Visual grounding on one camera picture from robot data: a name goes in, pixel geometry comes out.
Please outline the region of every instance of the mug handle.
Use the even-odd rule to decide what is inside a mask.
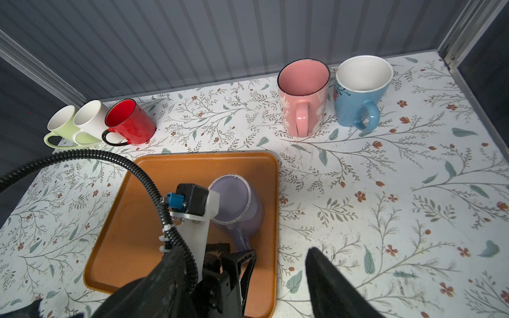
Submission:
[[[78,131],[76,131],[73,135],[72,135],[72,141],[74,143],[77,143],[78,145],[82,146],[82,147],[92,147],[92,146],[96,146],[99,142],[91,142],[91,143],[79,143],[76,138],[78,137],[78,135],[80,134],[86,134],[87,132],[84,131],[83,129],[80,129]]]
[[[369,118],[370,121],[366,126],[362,122],[362,119],[359,118],[354,122],[355,127],[357,127],[358,130],[364,132],[374,130],[380,123],[380,110],[378,109],[377,104],[375,104],[371,100],[368,100],[360,104],[359,108],[365,108],[367,110],[367,117]]]
[[[114,146],[114,147],[120,147],[120,146],[127,146],[128,144],[131,144],[131,142],[129,140],[127,140],[126,142],[121,142],[121,143],[111,143],[109,142],[108,140],[106,140],[106,135],[111,133],[112,131],[110,131],[109,129],[106,129],[103,133],[102,133],[102,141],[104,141],[105,143],[107,143],[108,145],[110,146]]]
[[[297,136],[307,137],[309,102],[298,101],[296,104],[295,122],[297,123]]]
[[[54,149],[67,149],[67,150],[71,150],[71,149],[81,149],[83,148],[82,146],[80,145],[77,145],[77,146],[57,146],[55,144],[52,144],[49,142],[49,138],[50,137],[60,137],[60,135],[50,131],[49,133],[47,133],[45,136],[44,136],[44,143],[46,144],[46,146],[48,147],[51,147],[51,148],[54,148]]]
[[[251,249],[251,244],[249,243],[249,239],[242,234],[242,229],[240,226],[235,226],[231,235],[233,238],[233,243],[237,247],[237,252],[248,251]]]

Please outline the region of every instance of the tray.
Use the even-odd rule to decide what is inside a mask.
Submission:
[[[179,183],[208,187],[224,174],[243,176],[260,196],[265,219],[251,238],[257,251],[245,315],[271,317],[276,301],[278,164],[267,152],[143,156],[134,161],[154,181],[162,195]],[[138,179],[126,174],[104,228],[83,273],[88,288],[114,293],[145,277],[161,261],[161,222],[148,193]],[[208,243],[231,243],[212,223]]]

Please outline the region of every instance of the tabletop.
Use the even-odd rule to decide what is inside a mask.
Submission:
[[[507,162],[436,52],[388,61],[394,77],[370,133],[335,121],[332,79],[320,131],[287,135],[270,76],[135,98],[154,136],[97,148],[132,160],[276,154],[274,317],[313,316],[304,267],[312,246],[386,317],[507,317]],[[39,172],[0,230],[0,312],[42,298],[43,317],[91,315],[107,295],[85,287],[83,269],[125,173],[97,160]]]

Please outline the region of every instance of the purple mug handle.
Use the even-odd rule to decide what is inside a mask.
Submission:
[[[240,226],[235,226],[232,231],[232,238],[235,247],[237,247],[237,252],[248,251],[251,249],[251,244],[249,243],[249,239],[242,234],[242,229]]]

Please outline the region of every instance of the red mug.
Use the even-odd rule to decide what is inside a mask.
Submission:
[[[104,123],[109,128],[102,133],[102,140],[110,146],[142,144],[147,142],[156,131],[156,124],[132,99],[124,99],[115,104],[106,114]],[[111,132],[121,134],[127,142],[109,142],[106,140],[106,135]]]

